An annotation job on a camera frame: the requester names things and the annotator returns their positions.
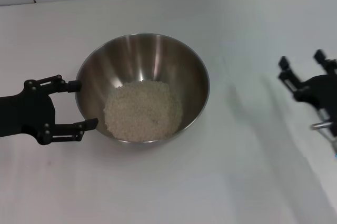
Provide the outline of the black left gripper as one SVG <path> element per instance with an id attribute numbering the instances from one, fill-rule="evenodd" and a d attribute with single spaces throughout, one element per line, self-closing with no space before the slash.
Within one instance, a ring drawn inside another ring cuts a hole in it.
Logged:
<path id="1" fill-rule="evenodd" d="M 66 82 L 61 75 L 26 80 L 19 94 L 1 97 L 1 137 L 27 134 L 40 145 L 81 141 L 86 131 L 96 129 L 98 119 L 55 124 L 55 108 L 49 96 L 80 90 L 81 81 Z"/>

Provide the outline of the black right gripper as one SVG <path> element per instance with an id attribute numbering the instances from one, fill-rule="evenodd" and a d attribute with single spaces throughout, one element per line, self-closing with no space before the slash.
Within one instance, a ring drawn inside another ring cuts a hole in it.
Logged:
<path id="1" fill-rule="evenodd" d="M 316 51 L 314 59 L 328 75 L 315 76 L 301 82 L 292 71 L 287 57 L 282 56 L 279 60 L 281 72 L 278 78 L 297 102 L 308 103 L 316 110 L 324 109 L 329 119 L 336 119 L 336 59 L 327 59 L 321 49 Z"/>

